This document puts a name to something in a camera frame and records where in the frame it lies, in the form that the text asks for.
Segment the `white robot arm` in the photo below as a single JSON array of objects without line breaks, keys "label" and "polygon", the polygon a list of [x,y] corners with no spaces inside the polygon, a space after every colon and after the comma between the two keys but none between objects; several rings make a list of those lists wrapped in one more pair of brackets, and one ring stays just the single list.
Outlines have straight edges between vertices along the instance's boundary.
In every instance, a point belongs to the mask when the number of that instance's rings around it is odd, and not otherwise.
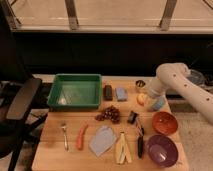
[{"label": "white robot arm", "polygon": [[213,94],[187,79],[190,69],[184,63],[164,63],[157,67],[156,76],[147,87],[152,99],[163,95],[168,88],[178,92],[213,125]]}]

